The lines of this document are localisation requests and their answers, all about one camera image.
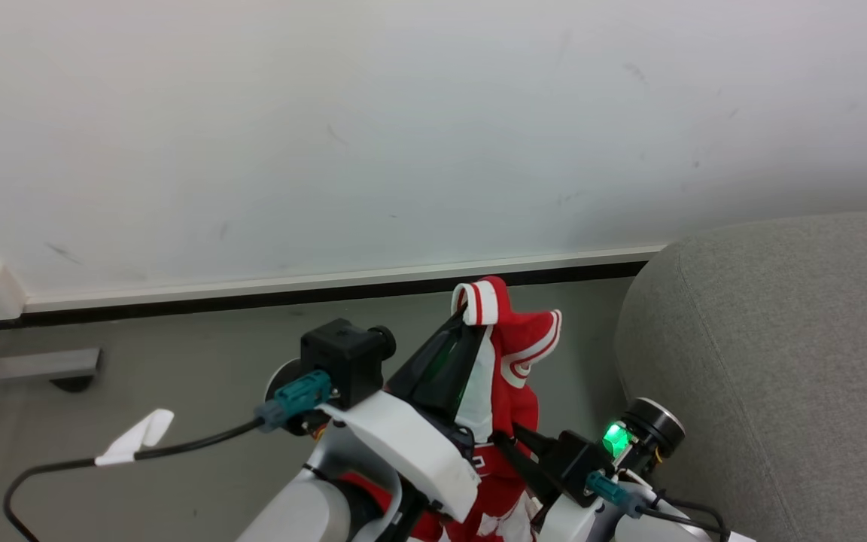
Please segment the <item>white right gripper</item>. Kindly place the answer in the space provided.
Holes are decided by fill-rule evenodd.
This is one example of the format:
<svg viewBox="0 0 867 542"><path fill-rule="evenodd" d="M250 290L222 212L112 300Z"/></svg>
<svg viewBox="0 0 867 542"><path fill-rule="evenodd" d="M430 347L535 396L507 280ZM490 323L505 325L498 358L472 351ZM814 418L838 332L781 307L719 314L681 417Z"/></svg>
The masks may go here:
<svg viewBox="0 0 867 542"><path fill-rule="evenodd" d="M493 433L491 442L525 483L534 497L539 498L543 521L537 531L537 542L609 542L615 528L615 517L609 514L607 502L596 497L582 507L568 496L558 497L558 490L545 473L539 460L560 449L558 438L550 438L536 430L513 423L513 435Z"/></svg>

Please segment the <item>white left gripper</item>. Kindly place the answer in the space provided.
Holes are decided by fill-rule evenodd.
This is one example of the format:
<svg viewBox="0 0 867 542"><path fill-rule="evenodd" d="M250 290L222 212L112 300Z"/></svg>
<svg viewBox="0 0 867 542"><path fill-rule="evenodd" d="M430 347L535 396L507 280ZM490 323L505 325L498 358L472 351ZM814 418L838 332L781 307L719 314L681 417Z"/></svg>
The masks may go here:
<svg viewBox="0 0 867 542"><path fill-rule="evenodd" d="M465 324L458 309L388 380L393 395L376 391L347 410L318 407L459 522L475 504L479 477L443 434L488 436L487 330Z"/></svg>

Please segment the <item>red white sports garment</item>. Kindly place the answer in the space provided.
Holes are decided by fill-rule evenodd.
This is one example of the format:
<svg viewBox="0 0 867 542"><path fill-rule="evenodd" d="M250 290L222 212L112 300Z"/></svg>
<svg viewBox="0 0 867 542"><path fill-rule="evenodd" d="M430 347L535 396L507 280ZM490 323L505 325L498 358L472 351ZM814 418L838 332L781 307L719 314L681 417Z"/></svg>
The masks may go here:
<svg viewBox="0 0 867 542"><path fill-rule="evenodd" d="M444 514L439 502L420 497L413 486L403 493L395 509L398 519L382 533L382 542L536 542L530 521L539 501L513 473L491 436L498 431L513 435L513 423L539 427L539 401L528 376L534 364L556 349L563 315L557 309L517 312L506 282L496 276L462 282L451 303L452 315L462 309L465 324L488 329L482 347L488 353L488 436L473 438L465 428L446 435L475 467L477 498L459 522Z"/></svg>

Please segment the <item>black green-lit right motor cap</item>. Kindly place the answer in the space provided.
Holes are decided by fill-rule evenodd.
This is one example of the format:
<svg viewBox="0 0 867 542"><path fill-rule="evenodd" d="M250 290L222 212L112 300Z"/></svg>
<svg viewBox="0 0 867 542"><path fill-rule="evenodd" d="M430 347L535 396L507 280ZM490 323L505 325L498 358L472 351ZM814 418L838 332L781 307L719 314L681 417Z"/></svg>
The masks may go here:
<svg viewBox="0 0 867 542"><path fill-rule="evenodd" d="M615 470L649 476L685 439L677 417L653 399L636 397L603 433Z"/></svg>

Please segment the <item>grey fabric sofa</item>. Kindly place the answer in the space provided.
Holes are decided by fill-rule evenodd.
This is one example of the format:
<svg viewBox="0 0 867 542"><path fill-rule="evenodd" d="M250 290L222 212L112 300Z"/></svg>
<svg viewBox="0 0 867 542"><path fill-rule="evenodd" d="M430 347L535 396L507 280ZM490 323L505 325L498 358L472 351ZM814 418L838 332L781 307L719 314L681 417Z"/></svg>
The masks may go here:
<svg viewBox="0 0 867 542"><path fill-rule="evenodd" d="M867 212L706 231L617 322L627 397L686 439L655 481L757 542L867 542Z"/></svg>

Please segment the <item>white wall baseboard strip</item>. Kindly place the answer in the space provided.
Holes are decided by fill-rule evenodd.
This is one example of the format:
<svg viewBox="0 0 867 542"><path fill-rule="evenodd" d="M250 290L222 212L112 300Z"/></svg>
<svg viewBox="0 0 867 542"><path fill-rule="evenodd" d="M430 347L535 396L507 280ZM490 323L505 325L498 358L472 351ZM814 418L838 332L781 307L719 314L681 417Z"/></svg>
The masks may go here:
<svg viewBox="0 0 867 542"><path fill-rule="evenodd" d="M198 285L180 285L180 287L132 288L125 289L125 291L30 296L23 312L78 311L79 309L107 308L107 306L158 304L296 291L322 291L326 288L365 287L365 285L380 285L389 282L416 282L455 279L461 276L570 269L581 266L647 261L664 249L664 245L648 245L624 249L574 251L573 253L547 254L546 256L499 258L499 260L476 260L264 280L206 282Z"/></svg>

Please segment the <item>grey metal floor bracket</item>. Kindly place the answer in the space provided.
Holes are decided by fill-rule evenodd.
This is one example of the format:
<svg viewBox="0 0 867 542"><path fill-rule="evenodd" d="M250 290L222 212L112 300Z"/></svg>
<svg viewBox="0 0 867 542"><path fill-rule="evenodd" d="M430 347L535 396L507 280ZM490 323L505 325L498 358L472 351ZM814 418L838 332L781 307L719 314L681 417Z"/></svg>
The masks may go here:
<svg viewBox="0 0 867 542"><path fill-rule="evenodd" d="M0 383L48 381L61 391L86 391L100 373L101 348L45 352L0 358Z"/></svg>

